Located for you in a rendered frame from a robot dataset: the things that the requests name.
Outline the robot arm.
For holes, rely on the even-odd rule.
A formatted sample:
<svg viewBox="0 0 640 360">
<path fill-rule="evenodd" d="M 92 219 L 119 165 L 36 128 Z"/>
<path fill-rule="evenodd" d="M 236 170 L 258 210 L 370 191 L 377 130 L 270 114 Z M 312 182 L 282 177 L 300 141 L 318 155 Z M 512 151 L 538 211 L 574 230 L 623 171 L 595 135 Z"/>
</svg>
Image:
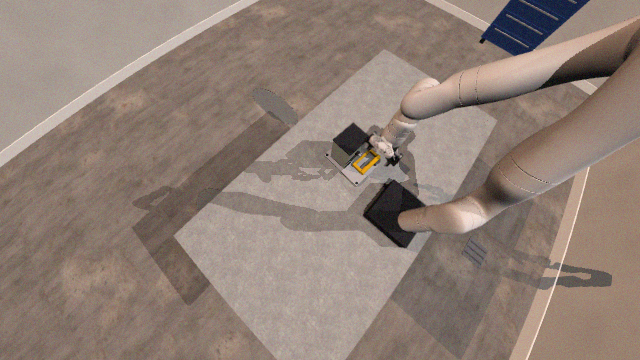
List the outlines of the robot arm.
<svg viewBox="0 0 640 360">
<path fill-rule="evenodd" d="M 419 120 L 600 77 L 609 78 L 568 115 L 515 146 L 494 165 L 482 186 L 447 203 L 401 212 L 401 229 L 468 232 L 640 138 L 640 15 L 559 44 L 458 72 L 441 84 L 433 78 L 418 81 L 381 137 L 369 139 L 388 159 L 394 155 L 392 148 L 405 141 Z"/>
</svg>

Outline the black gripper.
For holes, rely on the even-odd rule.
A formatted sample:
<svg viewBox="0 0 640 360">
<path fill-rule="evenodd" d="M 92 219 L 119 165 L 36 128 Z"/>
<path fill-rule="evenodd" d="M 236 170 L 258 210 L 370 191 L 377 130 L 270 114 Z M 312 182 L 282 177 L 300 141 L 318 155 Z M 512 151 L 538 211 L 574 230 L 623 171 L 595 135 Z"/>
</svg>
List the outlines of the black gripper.
<svg viewBox="0 0 640 360">
<path fill-rule="evenodd" d="M 377 132 L 376 132 L 376 131 L 374 131 L 374 132 L 373 132 L 373 133 L 368 137 L 368 139 L 366 140 L 366 143 L 368 143 L 368 144 L 369 144 L 369 145 L 368 145 L 368 147 L 367 147 L 367 151 L 368 151 L 368 152 L 369 152 L 369 151 L 372 149 L 372 147 L 373 147 L 373 146 L 370 144 L 369 139 L 371 138 L 371 136 L 372 136 L 372 135 L 376 135 L 376 134 L 377 134 Z M 373 147 L 373 148 L 374 148 L 374 147 Z M 385 157 L 385 158 L 387 159 L 387 162 L 386 162 L 386 164 L 384 165 L 384 167 L 385 167 L 385 166 L 386 166 L 386 167 L 388 167 L 390 164 L 392 164 L 392 166 L 395 166 L 395 165 L 400 161 L 400 159 L 402 158 L 403 154 L 402 154 L 402 153 L 398 154 L 398 153 L 396 152 L 396 150 L 397 150 L 397 149 L 398 149 L 398 147 L 393 148 L 393 151 L 394 151 L 394 155 L 393 155 L 393 156 L 395 156 L 395 158 L 394 158 L 393 156 L 392 156 L 391 158 L 389 158 L 389 159 Z M 395 160 L 394 160 L 394 159 L 395 159 Z M 393 162 L 393 161 L 394 161 L 394 162 Z"/>
</svg>

